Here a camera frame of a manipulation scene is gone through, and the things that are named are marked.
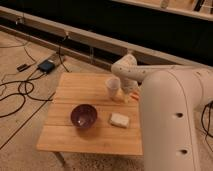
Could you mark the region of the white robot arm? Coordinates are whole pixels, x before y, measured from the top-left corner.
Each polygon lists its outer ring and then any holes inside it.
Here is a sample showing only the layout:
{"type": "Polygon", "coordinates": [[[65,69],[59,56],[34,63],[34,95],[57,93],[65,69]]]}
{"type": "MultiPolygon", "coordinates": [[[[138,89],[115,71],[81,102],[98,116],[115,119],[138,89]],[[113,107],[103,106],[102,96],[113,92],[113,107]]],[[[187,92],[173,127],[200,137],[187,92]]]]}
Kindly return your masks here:
{"type": "Polygon", "coordinates": [[[111,66],[129,93],[140,86],[145,171],[201,171],[194,111],[213,101],[213,69],[138,65],[127,54],[111,66]]]}

